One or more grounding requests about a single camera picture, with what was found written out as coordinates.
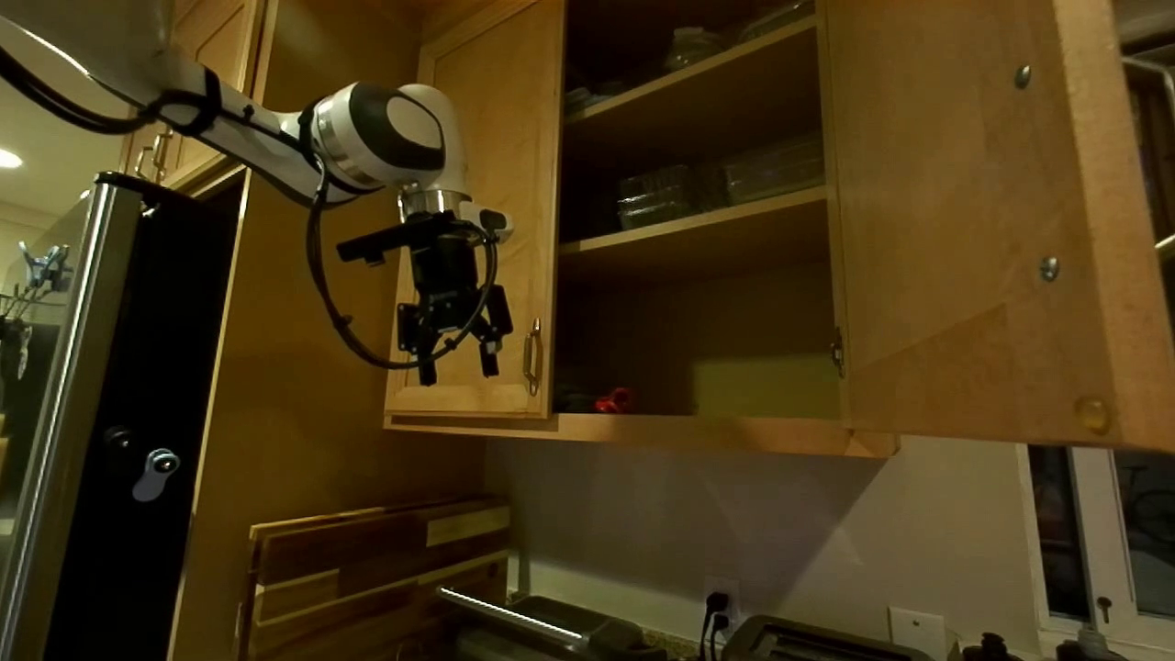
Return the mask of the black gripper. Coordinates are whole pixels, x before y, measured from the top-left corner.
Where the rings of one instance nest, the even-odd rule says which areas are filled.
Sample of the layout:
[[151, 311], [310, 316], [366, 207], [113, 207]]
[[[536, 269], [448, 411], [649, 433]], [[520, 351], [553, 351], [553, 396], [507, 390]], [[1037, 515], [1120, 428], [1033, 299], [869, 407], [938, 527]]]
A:
[[473, 212], [470, 221], [414, 212], [409, 226], [414, 230], [409, 250], [420, 302], [398, 310], [398, 340], [420, 356], [420, 382], [436, 387], [433, 345], [444, 330], [457, 340], [473, 334], [482, 376], [497, 379], [500, 345], [513, 330], [507, 294], [497, 281], [497, 242], [509, 230], [509, 221], [502, 212]]

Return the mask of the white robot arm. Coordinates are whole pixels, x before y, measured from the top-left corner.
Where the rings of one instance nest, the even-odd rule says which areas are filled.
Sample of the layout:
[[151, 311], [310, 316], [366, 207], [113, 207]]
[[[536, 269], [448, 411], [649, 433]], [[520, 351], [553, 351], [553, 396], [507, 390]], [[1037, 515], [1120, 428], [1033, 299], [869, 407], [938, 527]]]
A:
[[[513, 330], [497, 281], [509, 221], [470, 199], [457, 108], [442, 88], [354, 81], [305, 110], [269, 110], [175, 45], [167, 0], [0, 0], [0, 19], [130, 103], [126, 117], [97, 112], [9, 56], [3, 81], [48, 112], [107, 135], [163, 120], [301, 199], [315, 294], [364, 362], [433, 387], [436, 362], [477, 339], [482, 376], [500, 376]], [[322, 209], [375, 190], [398, 195], [398, 225], [347, 239], [338, 256], [409, 253], [414, 302], [398, 310], [400, 361], [375, 356], [354, 334], [322, 269]]]

